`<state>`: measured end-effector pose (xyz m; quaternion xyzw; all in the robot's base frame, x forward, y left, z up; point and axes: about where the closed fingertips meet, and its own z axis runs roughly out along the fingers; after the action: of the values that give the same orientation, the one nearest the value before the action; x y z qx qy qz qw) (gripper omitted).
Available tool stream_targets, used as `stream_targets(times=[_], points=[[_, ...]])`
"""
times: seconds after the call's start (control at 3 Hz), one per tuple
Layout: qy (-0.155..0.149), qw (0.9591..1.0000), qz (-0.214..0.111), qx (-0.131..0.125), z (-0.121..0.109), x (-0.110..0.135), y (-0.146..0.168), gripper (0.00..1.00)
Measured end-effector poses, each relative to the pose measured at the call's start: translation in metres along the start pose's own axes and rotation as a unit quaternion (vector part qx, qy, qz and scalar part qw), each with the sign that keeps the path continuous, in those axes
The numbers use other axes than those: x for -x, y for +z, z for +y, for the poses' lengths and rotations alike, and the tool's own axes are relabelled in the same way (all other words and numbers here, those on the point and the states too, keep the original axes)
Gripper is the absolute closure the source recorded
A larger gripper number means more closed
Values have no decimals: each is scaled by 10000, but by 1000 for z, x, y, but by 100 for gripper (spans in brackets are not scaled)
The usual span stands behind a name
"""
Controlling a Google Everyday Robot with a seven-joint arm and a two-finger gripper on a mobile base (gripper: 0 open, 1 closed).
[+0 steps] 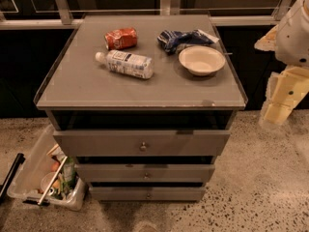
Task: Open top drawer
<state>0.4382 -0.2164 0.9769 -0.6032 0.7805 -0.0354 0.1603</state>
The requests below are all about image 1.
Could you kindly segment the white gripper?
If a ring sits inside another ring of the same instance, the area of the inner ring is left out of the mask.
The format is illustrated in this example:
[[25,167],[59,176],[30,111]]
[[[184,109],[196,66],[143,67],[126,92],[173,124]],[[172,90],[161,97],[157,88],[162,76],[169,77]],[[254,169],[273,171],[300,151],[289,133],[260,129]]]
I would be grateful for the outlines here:
[[[274,51],[278,26],[272,27],[257,40],[254,47],[262,51]],[[261,108],[259,123],[261,126],[282,126],[293,112],[287,106],[297,106],[309,92],[309,69],[289,65],[278,75],[277,84],[271,101],[265,101]]]

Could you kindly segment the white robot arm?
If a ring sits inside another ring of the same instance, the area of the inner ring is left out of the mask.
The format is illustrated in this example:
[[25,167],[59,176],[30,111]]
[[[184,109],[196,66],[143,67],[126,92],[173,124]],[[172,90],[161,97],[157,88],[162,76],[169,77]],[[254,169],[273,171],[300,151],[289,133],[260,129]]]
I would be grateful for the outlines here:
[[309,0],[296,0],[280,22],[257,40],[254,47],[273,51],[286,65],[267,82],[262,125],[281,126],[309,93]]

